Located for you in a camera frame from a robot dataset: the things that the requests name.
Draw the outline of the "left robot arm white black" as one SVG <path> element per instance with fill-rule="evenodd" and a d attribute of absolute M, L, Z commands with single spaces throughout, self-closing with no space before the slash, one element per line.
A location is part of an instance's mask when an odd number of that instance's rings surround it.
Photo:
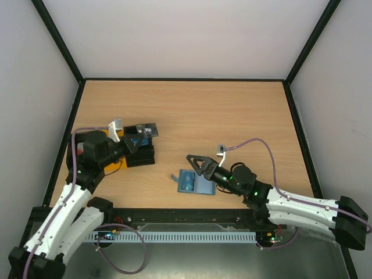
<path fill-rule="evenodd" d="M 105 168 L 142 150 L 143 134 L 109 127 L 78 128 L 68 145 L 69 174 L 59 199 L 34 235 L 8 259 L 16 278 L 63 278 L 86 236 L 113 225 L 113 203 L 93 194 Z"/>

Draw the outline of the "teal leather card holder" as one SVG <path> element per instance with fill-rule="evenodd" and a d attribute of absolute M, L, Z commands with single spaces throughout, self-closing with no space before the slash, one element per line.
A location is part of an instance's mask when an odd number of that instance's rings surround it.
<path fill-rule="evenodd" d="M 177 192 L 178 191 L 178 178 L 180 176 L 180 171 L 177 176 L 172 174 L 170 177 L 171 179 L 177 184 Z M 193 193 L 185 193 L 185 192 L 180 192 L 183 194 L 201 194 L 201 195 L 215 195 L 216 194 L 216 183 L 207 180 L 204 178 L 203 175 L 199 176 L 195 172 L 195 189 Z"/>

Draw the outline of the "blue VIP card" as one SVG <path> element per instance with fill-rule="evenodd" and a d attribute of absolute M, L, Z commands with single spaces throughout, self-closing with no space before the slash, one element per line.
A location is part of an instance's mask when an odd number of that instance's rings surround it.
<path fill-rule="evenodd" d="M 178 191 L 193 193 L 195 189 L 195 172 L 191 170 L 180 170 L 178 178 Z"/>

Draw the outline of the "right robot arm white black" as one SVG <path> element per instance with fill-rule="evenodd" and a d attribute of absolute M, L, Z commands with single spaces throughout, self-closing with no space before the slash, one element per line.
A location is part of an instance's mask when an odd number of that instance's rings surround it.
<path fill-rule="evenodd" d="M 371 233 L 367 213 L 352 199 L 311 198 L 281 190 L 257 179 L 244 163 L 223 168 L 207 156 L 187 155 L 197 175 L 243 198 L 261 228 L 269 224 L 287 225 L 324 234 L 349 249 L 363 251 Z"/>

